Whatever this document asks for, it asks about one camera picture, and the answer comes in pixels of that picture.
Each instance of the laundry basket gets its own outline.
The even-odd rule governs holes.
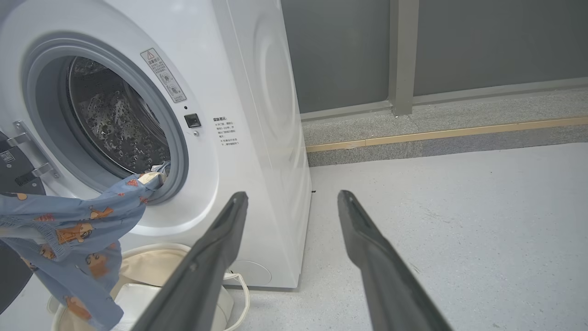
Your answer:
[[[163,286],[189,251],[190,247],[181,244],[153,244],[122,253],[120,278],[111,296],[116,298],[121,287],[130,283]],[[225,329],[233,304],[233,298],[221,286],[211,331]],[[60,305],[51,330],[94,331],[94,328]]]

